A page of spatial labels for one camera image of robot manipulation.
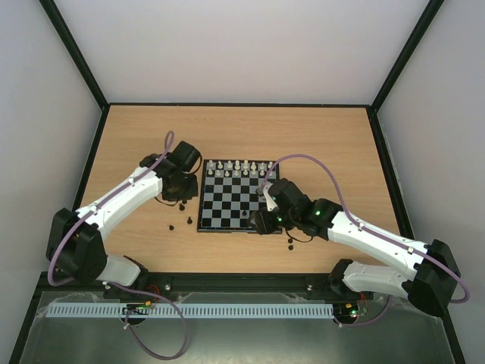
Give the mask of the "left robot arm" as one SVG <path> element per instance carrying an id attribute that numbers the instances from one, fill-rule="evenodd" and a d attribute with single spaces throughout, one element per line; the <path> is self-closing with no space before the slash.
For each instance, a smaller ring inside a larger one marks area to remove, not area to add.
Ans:
<path id="1" fill-rule="evenodd" d="M 200 151 L 184 141 L 175 149 L 170 149 L 170 143 L 165 145 L 161 154 L 147 155 L 103 197 L 74 211 L 61 209 L 54 215 L 46 249 L 50 285 L 102 281 L 129 287 L 135 283 L 141 264 L 126 256 L 107 254 L 104 242 L 108 235 L 150 199 L 179 202 L 198 195 Z"/>

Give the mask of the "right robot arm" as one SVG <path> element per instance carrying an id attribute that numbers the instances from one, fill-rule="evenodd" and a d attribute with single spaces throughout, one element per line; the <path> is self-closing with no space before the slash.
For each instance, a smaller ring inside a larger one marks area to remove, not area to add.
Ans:
<path id="1" fill-rule="evenodd" d="M 329 277 L 337 296 L 347 297 L 353 291 L 383 293 L 406 299 L 428 315 L 446 314 L 461 274 L 443 241 L 424 243 L 380 229 L 333 201 L 310 199 L 286 178 L 263 183 L 256 193 L 266 203 L 249 217 L 258 234 L 296 228 L 310 238 L 342 243 L 380 261 L 366 265 L 340 260 Z"/>

